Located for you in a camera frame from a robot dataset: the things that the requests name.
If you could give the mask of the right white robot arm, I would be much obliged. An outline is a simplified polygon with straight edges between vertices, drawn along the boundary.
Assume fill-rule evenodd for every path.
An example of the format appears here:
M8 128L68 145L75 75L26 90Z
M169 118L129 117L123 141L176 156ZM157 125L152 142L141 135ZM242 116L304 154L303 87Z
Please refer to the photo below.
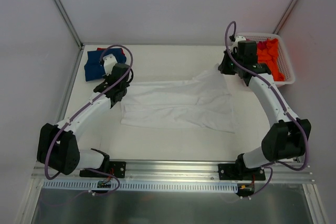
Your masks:
M258 98L270 125L260 147L239 154L233 164L221 166L221 178L249 180L262 174L266 165L309 156L311 124L294 113L280 94L268 66L258 62L255 41L236 37L233 44L225 49L218 70L226 75L236 74L244 81Z

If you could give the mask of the white t shirt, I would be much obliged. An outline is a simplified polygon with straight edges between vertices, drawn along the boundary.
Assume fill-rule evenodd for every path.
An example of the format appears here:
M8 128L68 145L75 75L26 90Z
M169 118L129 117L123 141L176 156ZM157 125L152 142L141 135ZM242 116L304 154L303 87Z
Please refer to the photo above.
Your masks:
M197 129L234 133L232 95L212 68L191 80L135 82L121 101L121 123L151 129Z

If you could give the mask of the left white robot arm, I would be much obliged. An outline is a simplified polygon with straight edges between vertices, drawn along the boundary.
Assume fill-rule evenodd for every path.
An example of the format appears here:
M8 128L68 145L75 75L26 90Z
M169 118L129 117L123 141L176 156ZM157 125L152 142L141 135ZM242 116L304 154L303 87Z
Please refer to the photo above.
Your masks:
M104 81L96 86L87 103L74 115L58 123L45 124L40 130L37 160L45 169L69 175L80 169L81 177L103 177L110 170L110 156L91 148L80 150L78 142L90 122L113 108L127 93L133 71L117 63Z

